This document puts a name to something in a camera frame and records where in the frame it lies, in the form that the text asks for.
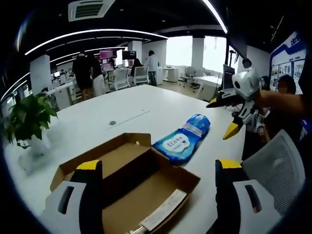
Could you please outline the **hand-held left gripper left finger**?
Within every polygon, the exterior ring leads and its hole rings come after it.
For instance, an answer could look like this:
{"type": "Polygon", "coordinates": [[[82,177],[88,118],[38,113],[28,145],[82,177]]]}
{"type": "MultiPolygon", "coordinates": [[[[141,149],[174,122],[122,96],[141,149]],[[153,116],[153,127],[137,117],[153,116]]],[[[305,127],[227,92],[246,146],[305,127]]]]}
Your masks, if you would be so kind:
{"type": "Polygon", "coordinates": [[[40,222],[52,234],[102,234],[102,162],[79,165],[47,197],[40,222]]]}

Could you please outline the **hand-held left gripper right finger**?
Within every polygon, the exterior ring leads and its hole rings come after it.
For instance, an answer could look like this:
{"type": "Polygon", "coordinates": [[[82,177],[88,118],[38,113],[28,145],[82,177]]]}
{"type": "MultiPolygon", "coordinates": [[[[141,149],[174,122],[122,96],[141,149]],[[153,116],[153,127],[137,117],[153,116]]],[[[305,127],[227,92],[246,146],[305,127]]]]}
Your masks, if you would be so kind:
{"type": "Polygon", "coordinates": [[[215,161],[218,234],[266,234],[281,219],[273,196],[232,159],[215,161]]]}

